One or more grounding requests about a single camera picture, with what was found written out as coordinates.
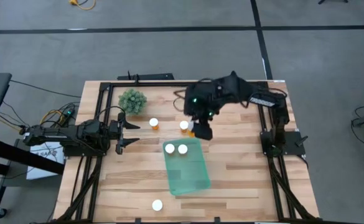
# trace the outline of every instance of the green succulent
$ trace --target green succulent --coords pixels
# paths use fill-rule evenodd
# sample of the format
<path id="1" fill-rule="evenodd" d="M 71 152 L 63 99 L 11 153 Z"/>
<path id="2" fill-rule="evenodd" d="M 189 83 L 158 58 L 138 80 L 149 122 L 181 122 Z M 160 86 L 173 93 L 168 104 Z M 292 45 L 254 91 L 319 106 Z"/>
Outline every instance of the green succulent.
<path id="1" fill-rule="evenodd" d="M 126 114 L 140 114 L 146 106 L 147 98 L 142 92 L 134 89 L 126 90 L 119 96 L 118 105 L 125 110 Z"/>

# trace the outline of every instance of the green plastic tray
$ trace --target green plastic tray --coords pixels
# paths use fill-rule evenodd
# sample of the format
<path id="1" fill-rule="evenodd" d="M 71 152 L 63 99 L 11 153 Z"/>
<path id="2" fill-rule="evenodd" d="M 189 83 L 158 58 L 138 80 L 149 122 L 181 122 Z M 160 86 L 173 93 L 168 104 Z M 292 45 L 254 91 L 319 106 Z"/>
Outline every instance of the green plastic tray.
<path id="1" fill-rule="evenodd" d="M 167 144 L 173 144 L 175 151 L 168 154 L 165 151 Z M 179 154 L 177 148 L 185 144 L 187 153 Z M 201 143 L 197 138 L 186 138 L 164 142 L 165 164 L 167 167 L 169 191 L 172 195 L 182 195 L 211 187 L 207 166 L 202 154 Z"/>

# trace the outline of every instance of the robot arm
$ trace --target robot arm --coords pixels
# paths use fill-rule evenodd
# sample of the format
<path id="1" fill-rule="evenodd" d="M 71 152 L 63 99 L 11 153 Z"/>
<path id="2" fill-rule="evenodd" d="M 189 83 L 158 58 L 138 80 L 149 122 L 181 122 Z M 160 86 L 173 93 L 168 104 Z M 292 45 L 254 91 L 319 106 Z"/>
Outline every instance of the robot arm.
<path id="1" fill-rule="evenodd" d="M 139 129 L 140 127 L 128 123 L 125 114 L 120 113 L 118 120 L 111 120 L 110 125 L 98 119 L 90 119 L 67 128 L 44 128 L 41 125 L 35 125 L 27 129 L 23 142 L 27 146 L 60 142 L 66 156 L 104 156 L 110 148 L 110 140 L 118 140 L 116 153 L 122 154 L 124 147 L 139 140 L 124 138 L 123 128 Z"/>
<path id="2" fill-rule="evenodd" d="M 197 138 L 211 140 L 212 130 L 208 121 L 219 114 L 225 104 L 240 103 L 245 108 L 249 103 L 263 105 L 273 109 L 271 119 L 275 124 L 274 131 L 278 131 L 282 138 L 284 125 L 289 122 L 286 96 L 284 92 L 273 93 L 267 88 L 250 84 L 232 71 L 227 77 L 188 86 L 185 91 L 184 114 L 191 116 L 192 121 L 198 121 L 193 128 Z"/>

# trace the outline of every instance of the wooden table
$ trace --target wooden table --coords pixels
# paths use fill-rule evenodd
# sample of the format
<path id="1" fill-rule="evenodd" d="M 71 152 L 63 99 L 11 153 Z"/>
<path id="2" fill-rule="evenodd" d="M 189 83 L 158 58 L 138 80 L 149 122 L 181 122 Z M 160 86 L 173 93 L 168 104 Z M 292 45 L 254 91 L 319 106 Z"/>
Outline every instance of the wooden table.
<path id="1" fill-rule="evenodd" d="M 85 83 L 77 123 L 92 119 L 100 82 L 103 81 Z M 287 91 L 284 82 L 268 83 L 269 87 Z M 116 87 L 111 105 L 118 105 L 118 96 L 127 89 L 129 87 Z M 94 222 L 134 222 L 137 217 L 142 218 L 142 222 L 212 222 L 214 217 L 236 222 L 278 220 L 268 162 L 259 140 L 261 124 L 256 105 L 244 109 L 239 104 L 229 104 L 221 109 L 220 115 L 211 122 L 213 139 L 201 140 L 211 189 L 175 197 L 168 189 L 162 143 L 188 137 L 180 132 L 179 122 L 189 119 L 172 105 L 175 99 L 172 92 L 182 88 L 167 86 L 135 89 L 147 96 L 147 108 L 140 116 L 127 117 L 129 122 L 141 129 L 124 130 L 124 137 L 141 140 L 129 145 L 123 155 L 115 153 L 116 142 L 113 142 L 107 156 L 103 158 Z M 297 127 L 289 98 L 287 103 L 291 121 L 286 131 L 291 131 Z M 183 108 L 183 101 L 178 100 L 176 106 Z M 116 119 L 118 113 L 118 109 L 111 109 L 110 119 Z M 157 131 L 149 125 L 153 117 L 159 120 Z M 297 156 L 285 156 L 284 159 L 291 190 L 311 214 L 318 216 L 306 165 Z M 79 157 L 73 157 L 65 165 L 54 218 L 61 216 L 70 205 L 79 160 Z M 284 216 L 287 217 L 285 196 L 282 190 L 280 192 Z M 82 217 L 87 216 L 90 193 L 85 198 Z M 164 204 L 160 212 L 151 208 L 155 199 L 161 199 Z"/>

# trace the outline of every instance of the white cap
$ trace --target white cap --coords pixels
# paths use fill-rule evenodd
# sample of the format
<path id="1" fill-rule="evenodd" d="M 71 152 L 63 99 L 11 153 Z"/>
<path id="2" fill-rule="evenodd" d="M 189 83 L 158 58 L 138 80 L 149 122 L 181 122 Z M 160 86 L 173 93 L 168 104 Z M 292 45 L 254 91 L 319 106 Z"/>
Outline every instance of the white cap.
<path id="1" fill-rule="evenodd" d="M 149 123 L 150 123 L 150 126 L 155 127 L 158 125 L 158 120 L 157 120 L 157 118 L 151 118 Z"/>
<path id="2" fill-rule="evenodd" d="M 165 151 L 171 154 L 175 151 L 175 146 L 173 144 L 167 144 L 165 146 Z"/>
<path id="3" fill-rule="evenodd" d="M 189 122 L 187 121 L 181 121 L 180 122 L 180 128 L 183 130 L 186 130 L 189 127 Z"/>
<path id="4" fill-rule="evenodd" d="M 162 209 L 162 202 L 161 202 L 161 200 L 155 200 L 155 201 L 153 201 L 153 203 L 152 203 L 152 209 L 154 209 L 154 211 L 159 211 L 159 210 L 161 210 Z"/>
<path id="5" fill-rule="evenodd" d="M 187 146 L 186 145 L 183 145 L 181 144 L 177 150 L 179 151 L 180 154 L 185 154 L 187 152 Z"/>

